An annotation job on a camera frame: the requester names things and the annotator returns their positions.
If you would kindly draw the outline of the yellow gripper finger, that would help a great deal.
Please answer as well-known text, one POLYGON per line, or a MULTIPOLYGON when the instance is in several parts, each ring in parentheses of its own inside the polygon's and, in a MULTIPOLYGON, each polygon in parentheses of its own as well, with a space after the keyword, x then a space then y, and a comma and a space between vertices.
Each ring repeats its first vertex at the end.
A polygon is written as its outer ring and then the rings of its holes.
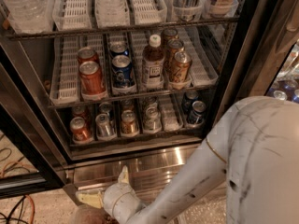
POLYGON ((123 183, 123 184, 129 184, 129 172, 128 172, 128 168, 126 165, 124 165, 122 167, 121 173, 119 174, 118 177, 118 182, 119 183, 123 183))
POLYGON ((76 197, 81 203, 101 209, 103 205, 103 195, 99 190, 82 190, 76 192, 76 197))

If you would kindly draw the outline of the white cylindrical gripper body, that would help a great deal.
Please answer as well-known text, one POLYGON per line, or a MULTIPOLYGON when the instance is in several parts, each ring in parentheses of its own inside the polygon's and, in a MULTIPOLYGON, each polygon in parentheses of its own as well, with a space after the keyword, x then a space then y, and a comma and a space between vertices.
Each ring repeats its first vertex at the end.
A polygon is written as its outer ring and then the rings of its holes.
POLYGON ((146 205, 127 183, 116 183, 107 188, 103 196, 104 209, 119 224, 142 224, 139 216, 146 205))

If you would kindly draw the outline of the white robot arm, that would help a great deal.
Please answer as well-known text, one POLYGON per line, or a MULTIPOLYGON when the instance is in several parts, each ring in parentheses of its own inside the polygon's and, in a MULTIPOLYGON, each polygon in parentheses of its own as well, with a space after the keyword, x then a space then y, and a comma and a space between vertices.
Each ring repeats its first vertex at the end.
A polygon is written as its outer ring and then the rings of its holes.
POLYGON ((126 171, 107 190, 76 196, 119 224, 168 224, 221 183, 227 224, 299 224, 299 104, 267 96, 233 104, 151 204, 126 171))

